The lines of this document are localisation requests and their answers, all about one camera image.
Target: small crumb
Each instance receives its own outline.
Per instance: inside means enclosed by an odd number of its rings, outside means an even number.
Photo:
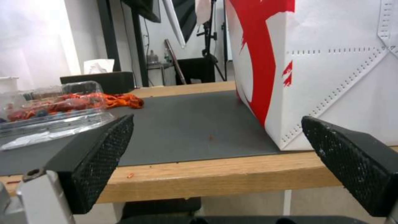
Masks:
[[[19,182],[21,182],[21,181],[8,181],[8,182],[6,182],[6,184],[18,184]]]

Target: white wall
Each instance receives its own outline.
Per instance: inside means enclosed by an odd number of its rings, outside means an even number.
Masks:
[[[87,60],[107,58],[97,0],[65,0],[79,68]]]
[[[3,0],[0,28],[0,76],[18,76],[19,89],[80,72],[63,0]]]

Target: blue bead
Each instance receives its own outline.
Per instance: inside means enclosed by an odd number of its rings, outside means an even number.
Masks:
[[[36,114],[37,117],[45,117],[48,115],[48,112],[46,110],[39,110]]]

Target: black pole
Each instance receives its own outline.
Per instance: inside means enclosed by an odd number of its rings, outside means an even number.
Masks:
[[[227,81],[227,71],[226,71],[226,64],[228,63],[228,46],[227,46],[227,26],[226,26],[226,13],[225,13],[225,0],[224,0],[224,23],[222,25],[224,31],[224,74],[225,74],[225,81]]]
[[[210,44],[211,44],[211,38],[212,38],[212,33],[211,33],[211,28],[213,26],[213,10],[214,10],[214,5],[215,5],[215,0],[211,0],[211,12],[210,12],[210,19],[208,21],[209,23],[209,34],[206,35],[206,49],[207,49],[207,54],[210,54]]]
[[[121,71],[119,53],[117,51],[115,29],[113,28],[112,13],[109,0],[97,0],[97,5],[100,14],[99,17],[101,20],[107,56],[109,59],[115,60],[113,71]]]
[[[148,70],[146,69],[146,59],[144,52],[144,43],[142,41],[140,16],[133,9],[131,9],[131,16],[133,17],[135,43],[137,45],[138,63],[140,64],[142,86],[149,87]]]

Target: orange rope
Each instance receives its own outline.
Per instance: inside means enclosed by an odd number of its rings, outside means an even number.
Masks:
[[[105,99],[107,109],[118,106],[140,109],[144,106],[144,101],[131,93],[114,95],[102,94],[102,97]]]

